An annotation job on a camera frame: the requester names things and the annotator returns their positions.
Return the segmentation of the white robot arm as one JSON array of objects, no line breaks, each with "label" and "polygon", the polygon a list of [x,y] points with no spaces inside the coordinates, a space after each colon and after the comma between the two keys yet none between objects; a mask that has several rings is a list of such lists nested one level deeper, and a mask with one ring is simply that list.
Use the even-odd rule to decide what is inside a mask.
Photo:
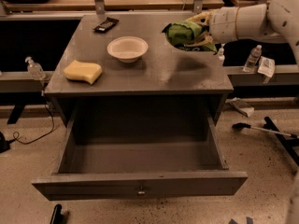
[{"label": "white robot arm", "polygon": [[264,43],[288,43],[299,63],[299,0],[271,0],[248,7],[222,7],[198,13],[188,21],[208,28],[207,42],[230,43],[250,39]]}]

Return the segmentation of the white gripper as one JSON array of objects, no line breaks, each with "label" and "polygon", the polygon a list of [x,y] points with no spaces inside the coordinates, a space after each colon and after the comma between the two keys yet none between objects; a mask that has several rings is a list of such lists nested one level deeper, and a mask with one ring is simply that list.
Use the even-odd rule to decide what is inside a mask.
[{"label": "white gripper", "polygon": [[186,47],[199,47],[212,43],[226,44],[237,40],[236,37],[236,7],[222,7],[212,11],[204,11],[187,19],[199,25],[208,26],[209,32],[204,31],[197,36],[193,43],[186,44]]}]

